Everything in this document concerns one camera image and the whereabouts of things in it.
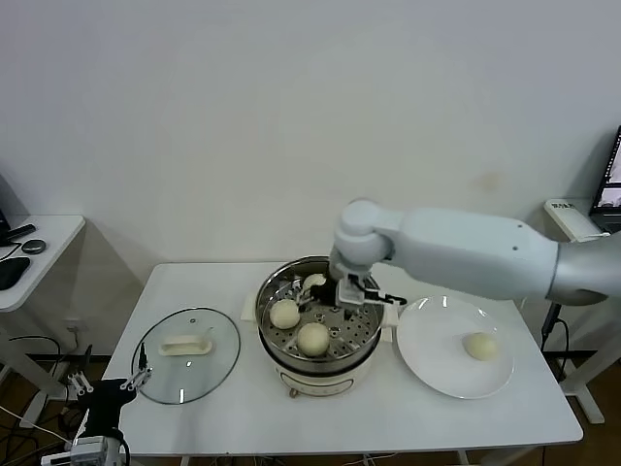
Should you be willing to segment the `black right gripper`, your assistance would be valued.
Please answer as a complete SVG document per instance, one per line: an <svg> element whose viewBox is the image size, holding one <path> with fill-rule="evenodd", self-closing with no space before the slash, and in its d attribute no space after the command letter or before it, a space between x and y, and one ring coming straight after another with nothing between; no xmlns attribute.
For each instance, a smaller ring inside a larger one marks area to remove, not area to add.
<svg viewBox="0 0 621 466"><path fill-rule="evenodd" d="M312 284L313 279L310 276L296 277L291 282L291 290L301 292L294 299L299 311L303 311L312 301L317 301L323 306L336 305L338 283Z"/></svg>

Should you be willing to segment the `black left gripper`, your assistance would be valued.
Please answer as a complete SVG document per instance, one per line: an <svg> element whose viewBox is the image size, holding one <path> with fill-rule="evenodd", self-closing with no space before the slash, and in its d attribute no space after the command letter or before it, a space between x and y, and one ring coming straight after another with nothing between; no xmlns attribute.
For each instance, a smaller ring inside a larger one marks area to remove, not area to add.
<svg viewBox="0 0 621 466"><path fill-rule="evenodd" d="M68 375L68 387L78 396L80 408L87 411L83 437L121 437L121 409L135 400L136 390L150 379L152 373L144 342L140 343L138 350L138 371L127 380L102 380L91 384L84 369L90 362L92 345L86 347L77 370Z"/></svg>

